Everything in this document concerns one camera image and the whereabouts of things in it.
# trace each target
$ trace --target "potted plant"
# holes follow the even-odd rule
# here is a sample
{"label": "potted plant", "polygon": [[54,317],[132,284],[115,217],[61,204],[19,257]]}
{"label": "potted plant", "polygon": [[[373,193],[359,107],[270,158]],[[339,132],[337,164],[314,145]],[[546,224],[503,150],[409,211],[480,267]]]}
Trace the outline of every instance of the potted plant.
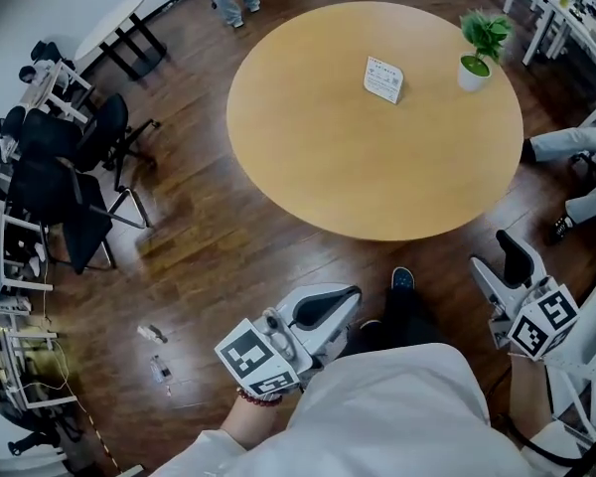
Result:
{"label": "potted plant", "polygon": [[499,63],[502,42],[512,31],[506,16],[486,16],[472,11],[461,17],[461,30],[466,40],[475,47],[475,53],[464,53],[459,63],[459,86],[465,91],[476,91],[490,78],[490,66],[484,57]]}

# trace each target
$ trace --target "sleeve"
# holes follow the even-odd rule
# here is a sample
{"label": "sleeve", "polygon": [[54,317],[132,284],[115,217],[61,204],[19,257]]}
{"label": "sleeve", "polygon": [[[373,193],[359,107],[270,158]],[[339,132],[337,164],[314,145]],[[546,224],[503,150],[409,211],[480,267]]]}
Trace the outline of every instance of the sleeve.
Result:
{"label": "sleeve", "polygon": [[[538,445],[540,448],[557,456],[568,458],[579,458],[581,456],[574,436],[568,433],[565,430],[565,425],[558,420],[548,424],[530,441],[534,445]],[[521,450],[521,455],[527,460],[530,466],[543,472],[544,475],[558,477],[565,475],[569,471],[568,467],[558,466],[527,447]]]}
{"label": "sleeve", "polygon": [[159,468],[153,477],[205,477],[220,475],[236,457],[246,451],[225,431],[202,431],[197,440]]}

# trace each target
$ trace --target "bracelet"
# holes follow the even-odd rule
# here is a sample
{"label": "bracelet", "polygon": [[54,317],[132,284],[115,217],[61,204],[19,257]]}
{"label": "bracelet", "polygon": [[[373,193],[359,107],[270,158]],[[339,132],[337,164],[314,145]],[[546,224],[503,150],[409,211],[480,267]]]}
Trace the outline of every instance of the bracelet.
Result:
{"label": "bracelet", "polygon": [[260,399],[258,397],[252,397],[250,396],[247,391],[241,387],[239,387],[238,389],[236,389],[236,392],[238,393],[238,396],[240,398],[245,399],[247,402],[251,402],[252,404],[255,404],[257,406],[278,406],[279,404],[282,403],[282,396],[278,395],[278,397],[271,399],[271,400],[265,400],[265,399]]}

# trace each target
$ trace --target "white pants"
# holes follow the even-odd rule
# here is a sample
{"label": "white pants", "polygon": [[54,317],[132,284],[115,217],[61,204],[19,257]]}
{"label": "white pants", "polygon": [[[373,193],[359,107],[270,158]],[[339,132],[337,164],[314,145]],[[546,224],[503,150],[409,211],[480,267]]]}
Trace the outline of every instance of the white pants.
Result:
{"label": "white pants", "polygon": [[[596,153],[596,127],[578,127],[534,136],[530,141],[538,162],[572,156],[579,152]],[[567,215],[574,223],[596,216],[596,189],[587,196],[567,200]]]}

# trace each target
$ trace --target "black stand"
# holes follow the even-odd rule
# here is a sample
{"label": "black stand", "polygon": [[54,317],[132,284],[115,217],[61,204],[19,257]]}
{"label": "black stand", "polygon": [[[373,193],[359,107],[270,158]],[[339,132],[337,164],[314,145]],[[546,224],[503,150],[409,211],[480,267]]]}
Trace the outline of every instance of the black stand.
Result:
{"label": "black stand", "polygon": [[141,34],[148,40],[148,42],[152,45],[146,51],[142,51],[141,48],[137,46],[136,43],[128,37],[123,30],[118,28],[115,30],[119,39],[124,42],[128,48],[137,56],[137,60],[129,66],[119,55],[115,53],[115,51],[110,48],[106,43],[101,43],[99,47],[101,50],[106,53],[110,59],[115,62],[121,69],[127,73],[132,80],[141,80],[144,76],[150,73],[153,69],[157,67],[157,65],[161,62],[161,60],[165,57],[167,53],[167,48],[164,44],[160,43],[155,36],[148,30],[148,28],[144,25],[144,23],[137,17],[136,14],[132,14],[130,16],[130,21],[137,27],[137,30],[141,32]]}

